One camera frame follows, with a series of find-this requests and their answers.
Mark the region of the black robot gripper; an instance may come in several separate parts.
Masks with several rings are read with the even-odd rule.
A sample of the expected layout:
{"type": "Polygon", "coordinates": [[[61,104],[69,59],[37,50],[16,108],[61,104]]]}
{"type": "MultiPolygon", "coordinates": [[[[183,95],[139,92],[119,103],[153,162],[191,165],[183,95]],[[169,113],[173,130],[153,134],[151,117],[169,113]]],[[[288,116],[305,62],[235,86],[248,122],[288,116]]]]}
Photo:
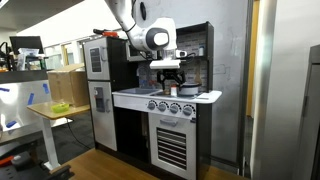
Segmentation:
{"type": "Polygon", "coordinates": [[[166,80],[175,80],[177,88],[181,89],[186,82],[185,73],[177,69],[163,69],[157,72],[157,81],[161,84],[162,90],[166,90],[166,80]]]}

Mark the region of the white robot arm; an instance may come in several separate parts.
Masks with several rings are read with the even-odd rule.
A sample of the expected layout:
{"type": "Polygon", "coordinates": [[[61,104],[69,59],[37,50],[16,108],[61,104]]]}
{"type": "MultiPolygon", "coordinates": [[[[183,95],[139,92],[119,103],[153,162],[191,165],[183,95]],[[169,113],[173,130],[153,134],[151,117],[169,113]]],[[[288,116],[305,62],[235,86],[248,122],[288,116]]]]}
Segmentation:
{"type": "Polygon", "coordinates": [[[104,0],[115,19],[126,33],[131,45],[145,52],[161,51],[160,60],[152,60],[149,67],[158,69],[157,81],[165,89],[166,80],[175,80],[182,86],[186,80],[178,72],[181,60],[177,58],[175,22],[170,17],[159,17],[148,27],[141,27],[132,16],[132,0],[104,0]]]}

